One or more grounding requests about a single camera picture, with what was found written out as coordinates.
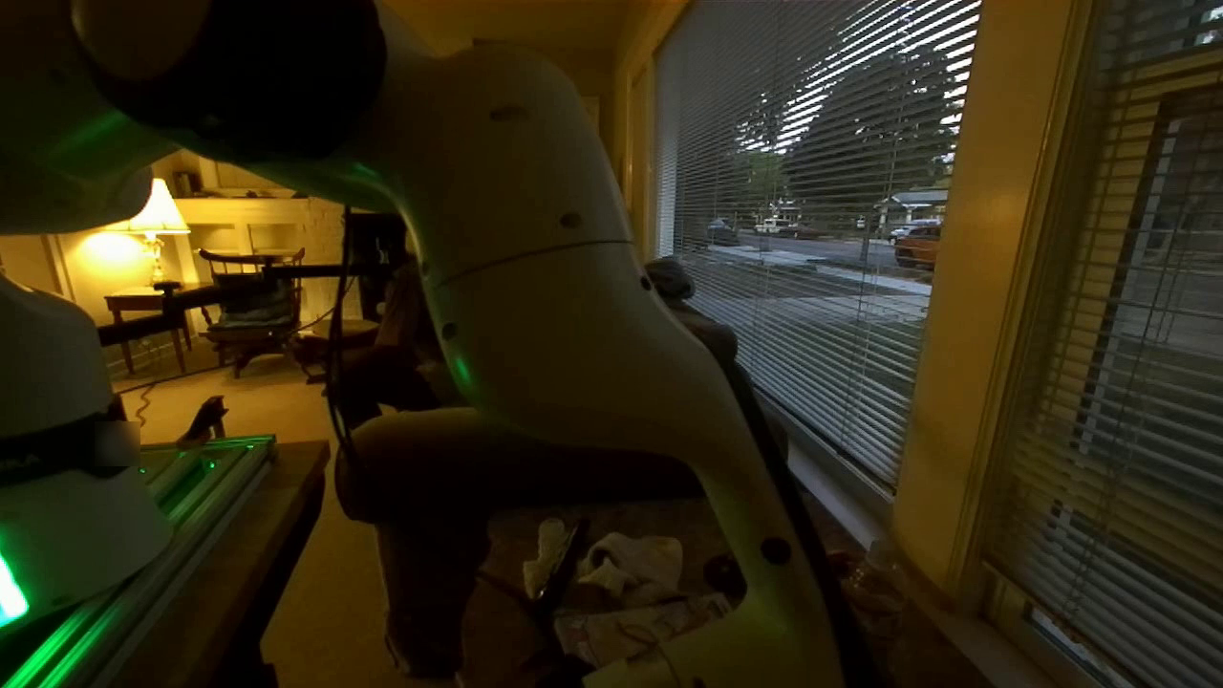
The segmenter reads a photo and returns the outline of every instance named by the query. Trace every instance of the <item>chair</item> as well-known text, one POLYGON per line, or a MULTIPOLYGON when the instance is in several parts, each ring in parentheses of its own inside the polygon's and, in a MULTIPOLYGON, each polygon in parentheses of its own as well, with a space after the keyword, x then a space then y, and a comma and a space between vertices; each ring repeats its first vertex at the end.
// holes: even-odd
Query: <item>chair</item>
POLYGON ((197 247, 197 259, 211 268, 218 287, 218 315, 206 315, 206 336, 218 347, 220 364, 231 364, 231 377, 262 352, 297 347, 297 309, 303 287, 287 270, 303 263, 297 250, 211 250, 197 247))

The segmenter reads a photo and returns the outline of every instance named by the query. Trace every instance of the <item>lamp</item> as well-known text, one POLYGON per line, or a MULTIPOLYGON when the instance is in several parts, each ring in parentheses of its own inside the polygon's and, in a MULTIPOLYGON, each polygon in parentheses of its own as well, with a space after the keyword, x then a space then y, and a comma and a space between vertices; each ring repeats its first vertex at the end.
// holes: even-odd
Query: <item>lamp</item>
POLYGON ((161 177, 152 177, 150 201, 139 206, 136 216, 127 222, 127 228, 139 234, 150 239, 152 278, 161 278, 161 238, 187 238, 192 234, 161 177))

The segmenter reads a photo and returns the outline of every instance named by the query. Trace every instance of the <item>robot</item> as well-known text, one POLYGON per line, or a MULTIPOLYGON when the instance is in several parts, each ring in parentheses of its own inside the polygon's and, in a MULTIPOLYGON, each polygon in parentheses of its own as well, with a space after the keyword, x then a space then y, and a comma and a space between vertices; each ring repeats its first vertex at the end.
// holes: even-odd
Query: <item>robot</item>
POLYGON ((687 461, 748 579, 724 619, 589 685, 850 685, 845 608, 784 467, 641 278, 554 66, 497 47, 429 56, 370 0, 24 0, 2 24, 53 36, 0 53, 2 104, 29 104, 0 131, 0 177, 27 180, 24 198, 0 192, 0 228, 134 215, 139 165, 171 146, 398 210, 462 397, 551 444, 687 461))

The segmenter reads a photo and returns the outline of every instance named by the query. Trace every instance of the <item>lampshade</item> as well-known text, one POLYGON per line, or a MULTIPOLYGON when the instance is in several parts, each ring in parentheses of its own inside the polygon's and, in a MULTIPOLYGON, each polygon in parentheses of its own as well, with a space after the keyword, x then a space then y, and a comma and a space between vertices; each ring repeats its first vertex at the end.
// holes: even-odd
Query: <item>lampshade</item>
POLYGON ((192 234, 161 177, 152 177, 150 201, 127 222, 127 228, 139 234, 143 239, 192 234))

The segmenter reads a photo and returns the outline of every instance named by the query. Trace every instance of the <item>window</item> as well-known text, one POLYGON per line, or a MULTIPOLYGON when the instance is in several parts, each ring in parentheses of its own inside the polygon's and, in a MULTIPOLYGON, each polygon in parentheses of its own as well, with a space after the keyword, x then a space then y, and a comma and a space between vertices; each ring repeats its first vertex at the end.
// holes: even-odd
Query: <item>window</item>
POLYGON ((892 490, 979 0, 696 0, 655 61, 661 250, 816 445, 892 490))
POLYGON ((1106 126, 988 538, 1027 624, 1134 685, 1223 680, 1217 19, 1217 0, 1098 12, 1106 126))

